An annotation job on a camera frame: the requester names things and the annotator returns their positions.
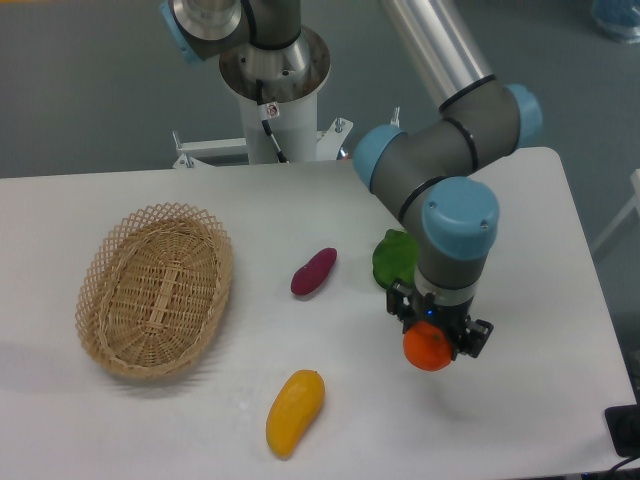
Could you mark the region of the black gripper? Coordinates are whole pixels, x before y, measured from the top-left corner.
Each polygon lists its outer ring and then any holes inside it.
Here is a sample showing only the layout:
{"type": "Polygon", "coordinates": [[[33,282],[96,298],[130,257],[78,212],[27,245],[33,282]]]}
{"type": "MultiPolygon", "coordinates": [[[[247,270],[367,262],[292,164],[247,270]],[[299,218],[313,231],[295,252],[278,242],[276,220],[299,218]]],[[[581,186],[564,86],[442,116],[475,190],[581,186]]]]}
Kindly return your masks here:
{"type": "Polygon", "coordinates": [[[494,325],[473,320],[469,314],[476,287],[474,283],[461,289],[445,289],[429,281],[410,286],[396,279],[386,290],[386,309],[402,323],[402,334],[415,325],[428,324],[439,329],[449,342],[453,360],[458,355],[477,358],[494,325]]]}

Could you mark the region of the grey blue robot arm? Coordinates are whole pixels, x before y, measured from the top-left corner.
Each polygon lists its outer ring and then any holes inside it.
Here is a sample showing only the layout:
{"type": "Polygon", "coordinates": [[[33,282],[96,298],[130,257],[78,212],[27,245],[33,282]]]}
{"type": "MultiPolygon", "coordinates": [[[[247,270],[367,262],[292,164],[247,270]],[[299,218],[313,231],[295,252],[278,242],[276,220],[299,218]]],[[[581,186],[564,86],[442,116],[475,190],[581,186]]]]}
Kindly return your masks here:
{"type": "MultiPolygon", "coordinates": [[[[474,358],[493,330],[469,309],[499,205],[472,174],[532,142],[542,112],[525,87],[499,83],[452,2],[386,1],[383,9],[440,112],[412,135],[379,126],[352,155],[361,181],[418,246],[412,281],[393,281],[386,307],[405,337],[433,326],[452,356],[474,358]]],[[[218,59],[251,163],[318,159],[316,96],[330,57],[302,24],[299,2],[165,1],[160,10],[185,59],[218,59]]]]}

